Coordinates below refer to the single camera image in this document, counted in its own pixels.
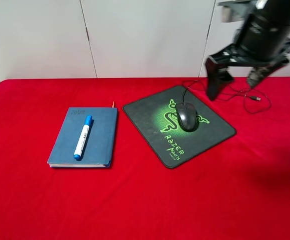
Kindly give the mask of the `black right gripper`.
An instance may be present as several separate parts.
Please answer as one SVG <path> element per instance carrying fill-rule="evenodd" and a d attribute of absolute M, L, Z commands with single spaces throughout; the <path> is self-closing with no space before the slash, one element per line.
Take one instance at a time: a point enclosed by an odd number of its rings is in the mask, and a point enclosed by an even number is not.
<path fill-rule="evenodd" d="M 278 55 L 268 60 L 260 60 L 233 43 L 219 52 L 209 55 L 205 62 L 207 72 L 206 95 L 214 101 L 221 91 L 233 82 L 228 67 L 253 67 L 247 77 L 250 88 L 258 86 L 265 78 L 290 63 L 290 38 L 285 40 Z"/>

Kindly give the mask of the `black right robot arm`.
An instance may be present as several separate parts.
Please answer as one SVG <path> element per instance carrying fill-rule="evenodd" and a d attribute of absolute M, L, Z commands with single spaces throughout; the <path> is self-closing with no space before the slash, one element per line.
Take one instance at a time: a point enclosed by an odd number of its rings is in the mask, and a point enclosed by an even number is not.
<path fill-rule="evenodd" d="M 230 0 L 218 5 L 222 22 L 243 24 L 230 45 L 205 61 L 206 94 L 212 101 L 234 80 L 229 67 L 251 67 L 247 83 L 253 89 L 290 63 L 290 1 Z"/>

